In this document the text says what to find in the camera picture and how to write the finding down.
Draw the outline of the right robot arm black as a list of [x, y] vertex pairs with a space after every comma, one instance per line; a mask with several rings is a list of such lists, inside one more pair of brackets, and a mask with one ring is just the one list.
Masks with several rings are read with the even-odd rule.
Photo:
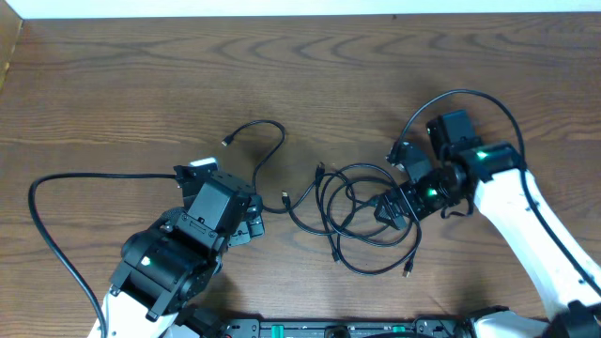
[[426, 125], [441, 163], [432, 167], [418, 147], [399, 142], [388, 160], [408, 181], [383, 193], [375, 218], [398, 230], [467, 201], [497, 228], [529, 275], [547, 320], [490, 307], [462, 323], [440, 324], [420, 336], [597, 337], [600, 334], [600, 268], [579, 246], [542, 197], [524, 161], [506, 142], [486, 145], [464, 111], [440, 115]]

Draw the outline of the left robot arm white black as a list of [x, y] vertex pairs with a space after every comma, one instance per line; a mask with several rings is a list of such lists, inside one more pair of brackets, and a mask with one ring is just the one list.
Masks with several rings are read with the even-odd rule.
[[264, 234], [262, 199], [215, 159], [175, 168], [183, 204], [132, 235], [110, 278], [92, 337], [225, 337], [227, 324], [188, 303], [232, 247]]

